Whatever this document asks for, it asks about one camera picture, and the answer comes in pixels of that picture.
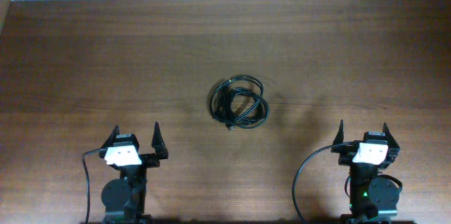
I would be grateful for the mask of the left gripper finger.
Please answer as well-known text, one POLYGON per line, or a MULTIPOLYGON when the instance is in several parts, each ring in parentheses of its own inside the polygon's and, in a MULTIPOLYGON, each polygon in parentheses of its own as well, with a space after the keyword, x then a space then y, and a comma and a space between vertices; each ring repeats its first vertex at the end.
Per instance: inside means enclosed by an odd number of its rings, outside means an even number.
POLYGON ((155 150, 156 154, 167 154, 167 148, 161 135, 161 130, 158 122, 155 122, 154 125, 152 148, 155 150))
POLYGON ((101 149, 107 149, 109 147, 113 146, 113 143, 116 140, 117 135, 120 134, 120 128, 118 125, 116 125, 113 129, 109 137, 106 139, 106 141, 102 144, 101 149))

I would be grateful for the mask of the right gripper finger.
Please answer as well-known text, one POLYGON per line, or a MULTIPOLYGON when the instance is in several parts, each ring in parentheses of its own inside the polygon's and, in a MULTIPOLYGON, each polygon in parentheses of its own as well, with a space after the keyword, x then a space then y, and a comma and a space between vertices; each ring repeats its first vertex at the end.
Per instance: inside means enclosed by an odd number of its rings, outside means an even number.
POLYGON ((387 123, 383 124, 383 133, 385 134, 386 141, 387 141, 388 147, 390 149, 399 149, 400 148, 399 144, 396 142, 394 137, 391 135, 387 123))
POLYGON ((333 146, 342 144, 344 142, 344 123, 343 120, 340 121, 338 132, 333 140, 333 146))

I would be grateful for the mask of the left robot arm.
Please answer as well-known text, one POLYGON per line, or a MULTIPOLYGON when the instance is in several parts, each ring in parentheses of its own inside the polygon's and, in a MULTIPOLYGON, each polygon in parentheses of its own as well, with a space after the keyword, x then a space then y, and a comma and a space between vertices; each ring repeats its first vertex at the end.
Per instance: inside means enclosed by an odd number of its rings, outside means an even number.
POLYGON ((115 126, 101 146, 99 157, 119 172, 119 178, 108 182, 101 200, 105 206, 103 223, 150 224, 153 222, 145 212, 147 195, 147 170, 158 168, 160 161, 168 158, 168 150, 158 123, 154 124, 152 136, 154 151, 139 152, 140 144, 134 134, 121 134, 115 126))

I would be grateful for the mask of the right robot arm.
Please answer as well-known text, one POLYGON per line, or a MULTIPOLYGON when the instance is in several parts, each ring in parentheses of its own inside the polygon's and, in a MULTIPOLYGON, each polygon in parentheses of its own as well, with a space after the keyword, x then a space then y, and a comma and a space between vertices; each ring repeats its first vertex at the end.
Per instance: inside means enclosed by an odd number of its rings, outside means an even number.
POLYGON ((381 132, 365 132, 362 140, 345 142, 340 123, 331 151, 339 154, 339 165, 350 168, 345 193, 351 213, 341 215, 340 222, 390 223, 397 215, 402 182, 382 173, 400 152, 388 126, 384 124, 381 132))

